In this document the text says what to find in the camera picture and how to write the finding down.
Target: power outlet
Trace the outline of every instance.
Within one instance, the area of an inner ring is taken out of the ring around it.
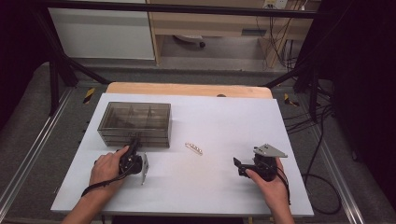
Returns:
[[[277,9],[285,9],[286,4],[288,3],[288,0],[277,0],[274,6]]]
[[[268,5],[275,6],[275,4],[276,4],[276,0],[265,0],[263,7],[268,7]]]

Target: forearm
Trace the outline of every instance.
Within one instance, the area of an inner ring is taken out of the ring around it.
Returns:
[[[62,224],[89,224],[100,213],[108,199],[100,198],[103,195],[88,193],[80,198],[73,210],[66,216]]]
[[[294,224],[294,218],[288,205],[271,209],[276,224]]]

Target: gray floor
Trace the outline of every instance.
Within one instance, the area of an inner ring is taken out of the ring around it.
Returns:
[[[165,39],[163,64],[159,66],[137,65],[132,68],[134,65],[129,64],[129,68],[96,66],[92,70],[103,77],[117,81],[247,86],[264,84],[285,72],[282,68],[262,71],[263,60],[260,58],[261,53],[257,51],[257,42],[254,40],[216,37],[206,38],[205,42],[206,48],[199,49],[196,45],[183,43],[169,36]],[[21,222],[21,218],[28,218],[27,223],[34,223],[32,219],[39,220],[38,223],[44,223],[43,220],[59,221],[64,217],[64,215],[50,211],[55,197],[54,191],[62,184],[68,166],[78,149],[78,141],[82,139],[83,131],[88,126],[87,121],[90,120],[100,98],[100,93],[106,90],[106,86],[98,86],[82,74],[78,74],[78,77],[84,85],[73,90],[63,115],[9,208],[7,220],[17,219]],[[292,84],[293,80],[288,80],[280,87],[273,89],[274,97],[279,102],[284,118],[304,113],[301,106],[284,103],[284,93],[289,94],[292,101],[299,101],[306,97],[305,94],[298,96],[294,94],[290,88]],[[95,93],[90,103],[84,105],[82,101],[91,85],[95,86]],[[326,100],[321,98],[320,102],[323,105],[327,104]],[[0,192],[6,189],[12,176],[17,172],[35,137],[44,126],[49,111],[49,72],[48,68],[43,66],[35,72],[34,79],[14,115],[0,132],[0,158],[2,158],[0,160],[2,167]],[[285,124],[297,121],[293,119],[285,121]],[[338,126],[337,119],[328,117],[324,127],[326,142],[343,171],[365,222],[396,223],[394,210],[374,182],[370,172],[364,164],[352,160],[351,151]],[[304,173],[317,144],[312,129],[291,134],[290,142],[299,168]],[[314,162],[312,173],[330,180],[329,172],[320,155]],[[310,178],[308,192],[315,207],[326,211],[335,208],[337,203],[335,195],[323,182]],[[267,223],[268,221],[265,220],[267,218],[256,218],[254,223]],[[335,215],[323,215],[316,212],[314,217],[299,218],[297,221],[300,223],[349,223],[343,209]]]

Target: floor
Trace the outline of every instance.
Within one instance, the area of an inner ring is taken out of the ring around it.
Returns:
[[[92,70],[103,77],[117,81],[138,82],[172,82],[172,83],[200,83],[222,85],[258,86],[267,83],[275,77],[285,74],[287,69],[277,65],[268,68],[258,50],[257,38],[220,38],[206,37],[206,47],[199,48],[196,44],[180,41],[172,36],[165,38],[163,46],[163,60],[160,65],[150,63],[123,62],[116,68],[101,62],[91,64]],[[48,119],[50,109],[50,91],[48,88],[48,67],[42,66],[35,72],[35,77],[29,85],[23,99],[7,126],[0,132],[0,191],[7,192],[10,181],[25,156],[30,155],[31,146],[40,134]],[[50,211],[51,203],[56,195],[56,189],[62,184],[68,165],[73,160],[78,149],[78,141],[84,135],[88,121],[100,98],[100,92],[106,86],[92,82],[82,74],[79,85],[71,90],[70,101],[64,108],[62,116],[51,130],[51,134],[43,143],[33,165],[28,167],[28,175],[21,181],[17,195],[12,198],[6,209],[0,210],[0,215],[7,212],[4,223],[59,223],[64,217]],[[321,80],[323,88],[332,88],[332,83]],[[292,90],[293,79],[273,88],[274,97],[278,100],[279,108],[285,119],[287,128],[305,121],[307,99],[305,93],[296,94]],[[89,87],[95,87],[89,104],[82,103]],[[321,105],[329,103],[325,96],[319,97]],[[300,116],[297,119],[286,119]],[[324,141],[322,150],[330,150],[337,168],[345,179],[353,202],[359,208],[362,220],[351,220],[348,217],[346,204],[333,215],[315,212],[314,217],[296,218],[298,223],[396,223],[395,211],[389,207],[387,199],[374,182],[364,164],[352,160],[347,140],[337,124],[335,116],[324,120]],[[297,133],[290,130],[296,160],[302,173],[305,173],[318,144],[318,125]],[[320,175],[331,183],[332,171],[326,165],[326,154],[320,152],[313,164],[311,174]],[[325,182],[309,178],[307,190],[311,203],[319,210],[332,211],[336,209],[338,201],[330,185]],[[271,223],[268,217],[254,218],[254,223]]]

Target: small white object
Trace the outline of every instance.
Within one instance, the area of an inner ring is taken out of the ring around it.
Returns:
[[[204,155],[204,152],[200,148],[198,148],[198,146],[194,145],[193,143],[186,143],[184,145],[187,148],[189,148],[192,151],[194,151],[195,153],[197,153],[198,155],[200,155],[200,156]]]

